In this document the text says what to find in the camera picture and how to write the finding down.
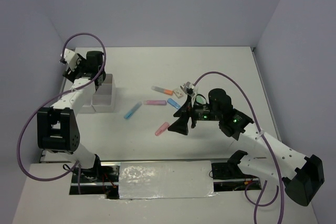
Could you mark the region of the pink transparent case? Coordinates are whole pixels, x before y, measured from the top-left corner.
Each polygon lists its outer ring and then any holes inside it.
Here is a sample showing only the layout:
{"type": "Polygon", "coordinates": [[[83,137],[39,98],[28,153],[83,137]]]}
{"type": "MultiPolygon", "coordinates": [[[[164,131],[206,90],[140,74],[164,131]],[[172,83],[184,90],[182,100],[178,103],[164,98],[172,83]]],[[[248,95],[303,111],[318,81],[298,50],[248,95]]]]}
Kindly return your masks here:
{"type": "Polygon", "coordinates": [[[164,122],[156,131],[155,136],[161,135],[163,132],[167,130],[167,128],[170,126],[168,122],[164,122]]]}

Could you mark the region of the purple pink case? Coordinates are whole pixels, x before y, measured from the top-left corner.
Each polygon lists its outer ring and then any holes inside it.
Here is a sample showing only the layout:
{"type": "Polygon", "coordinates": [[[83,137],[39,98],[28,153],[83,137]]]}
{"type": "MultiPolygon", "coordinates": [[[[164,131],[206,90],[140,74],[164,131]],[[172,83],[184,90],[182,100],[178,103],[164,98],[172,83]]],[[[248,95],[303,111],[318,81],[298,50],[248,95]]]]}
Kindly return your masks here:
{"type": "Polygon", "coordinates": [[[143,102],[144,105],[166,105],[167,102],[165,100],[145,100],[143,102]]]}

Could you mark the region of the green transparent case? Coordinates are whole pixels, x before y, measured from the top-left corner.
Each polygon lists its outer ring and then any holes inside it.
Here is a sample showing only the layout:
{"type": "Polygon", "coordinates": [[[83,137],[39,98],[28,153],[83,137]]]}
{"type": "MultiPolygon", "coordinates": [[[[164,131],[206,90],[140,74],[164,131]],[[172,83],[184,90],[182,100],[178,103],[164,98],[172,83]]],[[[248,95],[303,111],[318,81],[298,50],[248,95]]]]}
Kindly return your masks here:
{"type": "Polygon", "coordinates": [[[205,99],[203,96],[201,96],[201,95],[198,95],[198,96],[196,97],[195,101],[196,101],[197,103],[199,103],[199,104],[205,104],[205,103],[206,103],[206,99],[205,99]]]}

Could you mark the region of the blue transparent case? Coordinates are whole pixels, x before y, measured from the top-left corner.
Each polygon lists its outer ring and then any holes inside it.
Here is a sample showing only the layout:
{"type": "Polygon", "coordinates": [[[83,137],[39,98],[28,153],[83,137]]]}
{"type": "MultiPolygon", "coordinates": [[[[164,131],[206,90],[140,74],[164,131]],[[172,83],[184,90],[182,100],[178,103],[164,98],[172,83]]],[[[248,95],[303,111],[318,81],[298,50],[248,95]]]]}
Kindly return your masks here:
{"type": "Polygon", "coordinates": [[[167,103],[173,106],[174,108],[176,108],[177,110],[181,108],[181,106],[176,101],[174,101],[172,98],[168,98],[167,103]]]}

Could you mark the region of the blue highlighter marker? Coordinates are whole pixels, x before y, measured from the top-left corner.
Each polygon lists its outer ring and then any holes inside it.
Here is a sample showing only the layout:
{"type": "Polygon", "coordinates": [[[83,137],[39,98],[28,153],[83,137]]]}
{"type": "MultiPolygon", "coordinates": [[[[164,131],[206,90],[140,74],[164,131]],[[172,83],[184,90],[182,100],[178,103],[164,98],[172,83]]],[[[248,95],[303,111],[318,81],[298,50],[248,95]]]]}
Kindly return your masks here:
{"type": "Polygon", "coordinates": [[[125,115],[124,115],[124,119],[128,120],[130,119],[133,114],[141,107],[142,102],[138,102],[137,104],[135,104],[125,115]]]}

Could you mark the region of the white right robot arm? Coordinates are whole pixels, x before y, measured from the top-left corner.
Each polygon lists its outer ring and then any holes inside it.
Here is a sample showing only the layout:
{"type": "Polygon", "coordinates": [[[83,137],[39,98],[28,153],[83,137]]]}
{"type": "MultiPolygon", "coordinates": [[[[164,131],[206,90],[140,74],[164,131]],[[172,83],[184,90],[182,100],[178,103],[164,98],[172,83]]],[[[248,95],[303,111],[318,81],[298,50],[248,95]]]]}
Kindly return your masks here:
{"type": "Polygon", "coordinates": [[[173,115],[177,120],[170,132],[188,135],[200,121],[218,122],[219,129],[237,143],[228,160],[228,171],[233,177],[254,175],[284,186],[286,195],[301,206],[308,206],[324,183],[322,160],[307,156],[285,145],[264,130],[256,121],[232,105],[232,100],[220,88],[208,93],[208,102],[196,101],[193,89],[185,90],[186,102],[173,115]]]}

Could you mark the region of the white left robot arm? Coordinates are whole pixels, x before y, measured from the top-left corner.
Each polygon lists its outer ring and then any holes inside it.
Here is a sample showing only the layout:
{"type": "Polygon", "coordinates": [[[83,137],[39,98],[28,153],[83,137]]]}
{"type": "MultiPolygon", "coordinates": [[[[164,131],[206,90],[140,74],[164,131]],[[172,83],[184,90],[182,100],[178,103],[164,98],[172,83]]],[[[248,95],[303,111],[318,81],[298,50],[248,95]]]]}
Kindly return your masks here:
{"type": "Polygon", "coordinates": [[[67,64],[63,77],[72,83],[67,94],[50,107],[37,112],[37,144],[42,150],[60,153],[81,167],[74,172],[88,180],[98,181],[103,174],[100,158],[80,143],[76,116],[96,93],[106,78],[104,53],[88,51],[86,56],[67,49],[62,63],[67,64]]]}

